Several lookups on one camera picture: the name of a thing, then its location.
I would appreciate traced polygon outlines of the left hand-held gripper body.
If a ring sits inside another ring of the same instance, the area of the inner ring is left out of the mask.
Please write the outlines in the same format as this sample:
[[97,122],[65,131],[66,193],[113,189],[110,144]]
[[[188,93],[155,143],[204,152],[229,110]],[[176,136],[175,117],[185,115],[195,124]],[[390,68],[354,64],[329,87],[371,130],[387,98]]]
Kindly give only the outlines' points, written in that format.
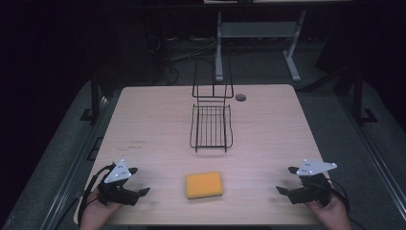
[[110,202],[134,206],[138,201],[138,193],[124,188],[126,181],[133,175],[129,173],[129,167],[122,159],[111,166],[110,172],[98,185],[98,200],[103,205]]

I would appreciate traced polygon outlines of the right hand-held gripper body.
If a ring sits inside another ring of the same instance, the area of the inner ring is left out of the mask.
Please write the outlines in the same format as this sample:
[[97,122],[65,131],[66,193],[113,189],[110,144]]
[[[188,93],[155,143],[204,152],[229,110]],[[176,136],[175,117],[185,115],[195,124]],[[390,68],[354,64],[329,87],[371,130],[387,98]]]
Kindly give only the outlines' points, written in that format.
[[329,203],[331,185],[327,181],[325,173],[336,169],[335,163],[313,161],[305,159],[299,168],[298,173],[302,182],[302,188],[289,191],[287,196],[292,204],[317,201],[322,206]]

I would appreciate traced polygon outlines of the yellow sponge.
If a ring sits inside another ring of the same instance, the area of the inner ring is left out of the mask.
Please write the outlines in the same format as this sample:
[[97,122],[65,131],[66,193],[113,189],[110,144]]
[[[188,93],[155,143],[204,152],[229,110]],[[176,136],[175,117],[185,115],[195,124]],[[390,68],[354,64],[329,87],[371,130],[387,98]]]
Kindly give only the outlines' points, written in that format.
[[186,175],[186,197],[195,199],[221,196],[223,185],[220,172],[201,172]]

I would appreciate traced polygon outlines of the black wire rack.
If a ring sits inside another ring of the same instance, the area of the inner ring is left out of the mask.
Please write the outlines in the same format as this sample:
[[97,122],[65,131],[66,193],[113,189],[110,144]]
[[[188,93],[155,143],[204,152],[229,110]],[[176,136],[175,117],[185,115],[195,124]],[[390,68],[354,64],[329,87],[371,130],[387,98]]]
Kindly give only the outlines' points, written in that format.
[[231,77],[218,81],[202,77],[199,61],[194,64],[190,146],[195,151],[219,149],[226,152],[234,143],[230,100],[235,96]]

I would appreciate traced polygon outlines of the person's left hand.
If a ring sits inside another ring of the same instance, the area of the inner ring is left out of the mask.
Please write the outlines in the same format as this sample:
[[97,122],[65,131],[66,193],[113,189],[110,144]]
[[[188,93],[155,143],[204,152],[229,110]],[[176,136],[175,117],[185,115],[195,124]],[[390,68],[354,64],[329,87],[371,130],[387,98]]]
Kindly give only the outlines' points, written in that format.
[[87,198],[79,230],[101,230],[107,221],[123,207],[122,204],[115,202],[103,205],[98,201],[98,195],[99,190],[95,189]]

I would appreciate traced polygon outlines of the person's right hand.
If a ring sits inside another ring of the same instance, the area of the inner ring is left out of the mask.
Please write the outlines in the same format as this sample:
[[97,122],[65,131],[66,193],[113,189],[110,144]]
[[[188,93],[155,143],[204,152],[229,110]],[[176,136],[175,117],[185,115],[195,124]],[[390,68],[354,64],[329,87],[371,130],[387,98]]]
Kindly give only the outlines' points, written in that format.
[[340,195],[330,193],[329,203],[322,206],[316,201],[304,204],[327,230],[352,230],[348,204]]

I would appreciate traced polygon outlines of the grey metal stand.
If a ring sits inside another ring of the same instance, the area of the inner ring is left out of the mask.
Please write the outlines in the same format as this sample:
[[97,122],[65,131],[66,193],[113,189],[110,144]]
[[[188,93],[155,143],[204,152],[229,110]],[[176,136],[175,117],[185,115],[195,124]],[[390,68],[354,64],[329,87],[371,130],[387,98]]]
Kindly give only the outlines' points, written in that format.
[[306,10],[299,13],[296,21],[282,22],[226,22],[223,13],[217,13],[216,21],[216,50],[214,54],[214,77],[217,82],[224,81],[222,61],[222,41],[225,38],[290,38],[291,44],[284,50],[283,57],[293,81],[302,79],[293,60],[294,51],[298,43],[305,21]]

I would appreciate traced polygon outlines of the metal floor rail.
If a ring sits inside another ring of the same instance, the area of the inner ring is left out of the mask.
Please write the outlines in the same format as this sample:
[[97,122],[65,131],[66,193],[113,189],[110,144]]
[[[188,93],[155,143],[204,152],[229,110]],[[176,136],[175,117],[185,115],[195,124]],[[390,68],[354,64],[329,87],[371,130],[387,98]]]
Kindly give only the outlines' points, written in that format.
[[354,116],[352,115],[350,102],[343,97],[339,97],[338,102],[343,107],[345,113],[349,117],[352,126],[354,127],[358,136],[360,137],[364,146],[366,147],[370,159],[372,160],[372,163],[376,168],[379,177],[381,178],[389,195],[391,196],[395,204],[395,207],[397,208],[398,212],[406,222],[406,194],[401,191],[401,188],[398,185],[397,181],[395,180],[395,177],[390,171],[387,163],[382,158],[379,149],[373,143],[372,138],[365,130],[365,126],[361,123],[358,123],[354,118]]
[[95,121],[92,120],[93,104],[79,110],[78,120],[63,121],[66,129],[57,136],[56,153],[59,156],[53,157],[47,165],[58,177],[58,187],[45,219],[40,224],[40,230],[56,230],[64,215],[80,198],[93,163],[93,159],[87,161],[87,157],[103,135],[102,121],[108,105],[109,101],[102,96],[95,104],[99,111]]

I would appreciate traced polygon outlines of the black upright post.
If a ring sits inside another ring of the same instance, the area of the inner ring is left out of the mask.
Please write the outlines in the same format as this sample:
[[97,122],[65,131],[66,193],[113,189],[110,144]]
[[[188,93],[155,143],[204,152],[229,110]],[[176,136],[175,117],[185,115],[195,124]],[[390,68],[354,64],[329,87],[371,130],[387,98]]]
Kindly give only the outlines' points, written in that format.
[[94,71],[91,78],[91,124],[94,125],[99,117],[99,85],[98,85],[98,74]]

